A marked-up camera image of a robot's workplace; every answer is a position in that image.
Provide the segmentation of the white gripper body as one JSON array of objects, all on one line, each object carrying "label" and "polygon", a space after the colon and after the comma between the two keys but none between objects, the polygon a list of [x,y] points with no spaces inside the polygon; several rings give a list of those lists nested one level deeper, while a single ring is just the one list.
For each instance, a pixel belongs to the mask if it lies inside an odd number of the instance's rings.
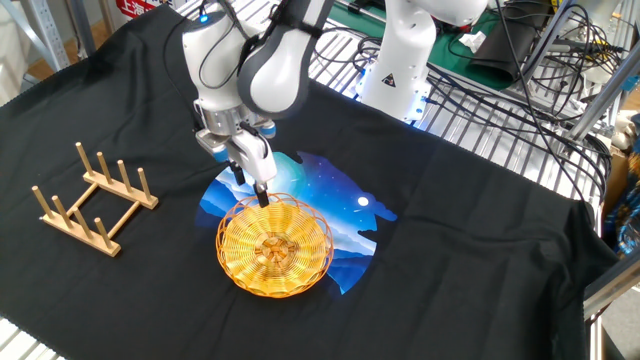
[{"label": "white gripper body", "polygon": [[271,147],[260,135],[242,131],[227,141],[229,158],[258,184],[266,185],[277,175]]}]

